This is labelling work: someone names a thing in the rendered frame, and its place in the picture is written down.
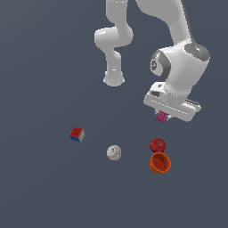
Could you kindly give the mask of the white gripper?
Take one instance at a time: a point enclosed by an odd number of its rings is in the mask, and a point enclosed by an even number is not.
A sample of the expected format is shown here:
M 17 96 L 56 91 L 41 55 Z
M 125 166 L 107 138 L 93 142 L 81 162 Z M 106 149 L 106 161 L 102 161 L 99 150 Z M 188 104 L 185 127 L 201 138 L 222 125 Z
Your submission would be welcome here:
M 185 122 L 189 122 L 201 110 L 201 106 L 197 102 L 189 99 L 185 99 L 180 105 L 165 102 L 167 94 L 165 83 L 155 82 L 145 95 L 143 103 L 155 110 L 155 116 L 158 116 L 160 111 L 165 112 L 167 114 L 166 120 L 179 118 Z

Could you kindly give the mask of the small magenta block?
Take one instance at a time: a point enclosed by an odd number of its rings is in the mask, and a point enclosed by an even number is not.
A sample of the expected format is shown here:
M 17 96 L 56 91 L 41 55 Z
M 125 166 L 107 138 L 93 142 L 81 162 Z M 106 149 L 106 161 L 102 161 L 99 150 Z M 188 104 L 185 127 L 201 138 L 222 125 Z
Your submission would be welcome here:
M 156 120 L 160 123 L 163 123 L 166 120 L 166 118 L 167 118 L 167 114 L 163 111 L 160 111 Z

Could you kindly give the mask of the red apple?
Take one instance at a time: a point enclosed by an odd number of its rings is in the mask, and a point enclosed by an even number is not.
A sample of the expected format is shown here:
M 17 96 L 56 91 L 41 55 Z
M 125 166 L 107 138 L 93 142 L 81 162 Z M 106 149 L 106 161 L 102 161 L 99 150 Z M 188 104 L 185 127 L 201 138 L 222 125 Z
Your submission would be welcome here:
M 166 150 L 166 143 L 159 138 L 155 138 L 150 143 L 150 148 L 152 152 L 164 152 Z

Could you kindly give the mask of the orange cup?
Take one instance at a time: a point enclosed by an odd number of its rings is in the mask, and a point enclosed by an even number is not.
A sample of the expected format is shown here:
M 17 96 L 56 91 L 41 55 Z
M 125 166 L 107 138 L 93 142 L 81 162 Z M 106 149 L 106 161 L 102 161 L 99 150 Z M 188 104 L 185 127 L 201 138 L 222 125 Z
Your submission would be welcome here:
M 155 152 L 149 161 L 149 168 L 155 174 L 164 174 L 171 168 L 170 158 L 162 152 Z

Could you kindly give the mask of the white baseball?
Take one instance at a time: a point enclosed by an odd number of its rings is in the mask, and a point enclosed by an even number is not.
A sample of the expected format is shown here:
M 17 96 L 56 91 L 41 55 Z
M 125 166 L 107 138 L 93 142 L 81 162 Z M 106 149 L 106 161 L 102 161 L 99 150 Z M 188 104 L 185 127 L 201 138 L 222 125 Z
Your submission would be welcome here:
M 110 160 L 118 160 L 121 157 L 121 149 L 117 145 L 111 145 L 107 149 L 107 157 Z

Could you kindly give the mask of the multicoloured puzzle cube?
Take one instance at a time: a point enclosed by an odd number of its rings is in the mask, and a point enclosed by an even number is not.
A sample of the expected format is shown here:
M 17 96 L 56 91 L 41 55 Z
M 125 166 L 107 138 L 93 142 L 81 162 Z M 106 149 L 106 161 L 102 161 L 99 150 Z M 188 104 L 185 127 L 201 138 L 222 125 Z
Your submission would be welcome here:
M 83 128 L 73 127 L 69 137 L 71 140 L 81 143 L 85 137 L 85 131 Z

